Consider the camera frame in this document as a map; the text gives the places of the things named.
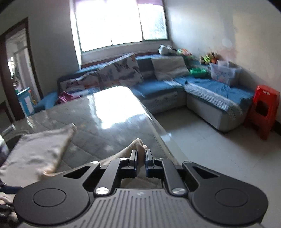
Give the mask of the cream beige garment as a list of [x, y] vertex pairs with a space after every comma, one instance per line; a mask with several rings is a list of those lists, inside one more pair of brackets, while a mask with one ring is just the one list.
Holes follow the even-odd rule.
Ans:
[[1, 165], [1, 181], [25, 187], [71, 170], [63, 161], [77, 132], [74, 124], [56, 130], [24, 134]]

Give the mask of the magenta cloth on sofa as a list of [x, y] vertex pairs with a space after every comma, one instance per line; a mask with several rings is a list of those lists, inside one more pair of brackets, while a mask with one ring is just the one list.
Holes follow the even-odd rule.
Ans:
[[77, 98], [79, 98], [79, 96], [73, 96], [73, 95], [68, 94], [67, 92], [63, 91], [58, 95], [56, 104], [58, 105], [58, 104], [62, 104], [62, 103], [67, 103], [67, 102], [70, 102]]

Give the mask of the blue sectional sofa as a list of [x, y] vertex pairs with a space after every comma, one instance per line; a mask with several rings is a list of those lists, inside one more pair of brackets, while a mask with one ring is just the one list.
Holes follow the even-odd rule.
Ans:
[[[160, 56], [136, 57], [143, 82], [134, 86], [123, 86], [129, 88], [151, 113], [160, 113], [186, 105], [222, 132], [230, 131], [244, 122], [252, 104], [253, 91], [239, 83], [236, 86], [228, 86], [214, 81], [211, 79], [211, 71], [207, 71], [207, 76], [203, 78], [193, 77], [189, 74], [159, 81], [154, 74], [151, 61], [151, 58], [157, 57]], [[90, 71], [97, 71], [99, 68], [82, 69], [74, 74], [60, 77], [57, 80], [57, 92], [50, 93], [40, 100], [34, 111], [40, 112], [56, 105], [58, 95], [62, 92], [61, 82], [77, 78]], [[100, 79], [101, 91], [108, 88], [103, 86]]]

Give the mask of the butterfly print cushion left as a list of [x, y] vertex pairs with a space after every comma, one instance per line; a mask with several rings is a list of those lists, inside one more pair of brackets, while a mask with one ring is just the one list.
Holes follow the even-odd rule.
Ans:
[[77, 78], [68, 79], [60, 83], [62, 92], [71, 95], [85, 96], [100, 92], [100, 79], [97, 71], [90, 71]]

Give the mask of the butterfly print cushion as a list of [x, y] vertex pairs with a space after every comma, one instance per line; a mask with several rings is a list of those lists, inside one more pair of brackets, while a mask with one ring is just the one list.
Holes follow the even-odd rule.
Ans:
[[112, 86], [134, 86], [143, 82], [134, 53], [129, 53], [97, 70], [105, 88]]
[[100, 79], [97, 71], [90, 71], [77, 78], [68, 79], [60, 83], [62, 92], [71, 95], [85, 96], [100, 92]]

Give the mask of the butterfly print cushion right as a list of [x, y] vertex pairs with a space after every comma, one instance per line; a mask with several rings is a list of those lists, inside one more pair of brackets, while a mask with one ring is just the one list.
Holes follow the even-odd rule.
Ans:
[[105, 88], [112, 86], [134, 86], [143, 82], [134, 53], [129, 53], [97, 70]]

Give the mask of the grey plain cushion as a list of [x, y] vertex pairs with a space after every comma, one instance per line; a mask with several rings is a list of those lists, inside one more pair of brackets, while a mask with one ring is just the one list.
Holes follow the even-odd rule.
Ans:
[[160, 56], [151, 58], [154, 74], [159, 81], [171, 80], [190, 74], [182, 56]]

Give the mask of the green plastic basin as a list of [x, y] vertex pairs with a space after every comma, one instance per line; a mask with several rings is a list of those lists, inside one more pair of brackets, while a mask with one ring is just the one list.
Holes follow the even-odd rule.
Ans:
[[193, 77], [197, 77], [197, 78], [206, 77], [208, 74], [207, 70], [204, 68], [191, 68], [189, 72]]

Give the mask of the clear plastic storage box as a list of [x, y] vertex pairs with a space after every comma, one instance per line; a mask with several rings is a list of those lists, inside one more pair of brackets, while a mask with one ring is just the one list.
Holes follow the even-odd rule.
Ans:
[[239, 81], [241, 68], [231, 68], [227, 66], [219, 66], [218, 64], [210, 64], [211, 79], [228, 86], [236, 86]]

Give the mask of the blue white cabinet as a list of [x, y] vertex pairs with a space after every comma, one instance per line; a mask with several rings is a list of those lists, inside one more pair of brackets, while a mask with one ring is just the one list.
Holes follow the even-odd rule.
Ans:
[[29, 87], [17, 93], [17, 98], [26, 117], [34, 114], [34, 104], [31, 97], [31, 89]]

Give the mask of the white plush toy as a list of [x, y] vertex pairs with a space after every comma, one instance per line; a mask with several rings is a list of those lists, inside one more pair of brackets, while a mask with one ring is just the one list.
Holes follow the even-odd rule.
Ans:
[[172, 46], [168, 45], [160, 45], [159, 49], [159, 54], [161, 56], [171, 56], [171, 55], [176, 55], [177, 54], [177, 50], [174, 49]]

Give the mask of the red plastic stool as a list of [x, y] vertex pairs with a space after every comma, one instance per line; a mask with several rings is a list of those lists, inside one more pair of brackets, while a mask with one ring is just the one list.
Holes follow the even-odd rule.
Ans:
[[280, 92], [267, 86], [258, 85], [255, 89], [248, 120], [257, 127], [257, 133], [267, 140], [274, 126], [280, 102]]

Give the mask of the window with green frame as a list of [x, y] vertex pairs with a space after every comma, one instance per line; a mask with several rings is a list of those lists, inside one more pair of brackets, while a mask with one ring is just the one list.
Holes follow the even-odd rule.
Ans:
[[163, 1], [74, 1], [80, 50], [167, 40]]

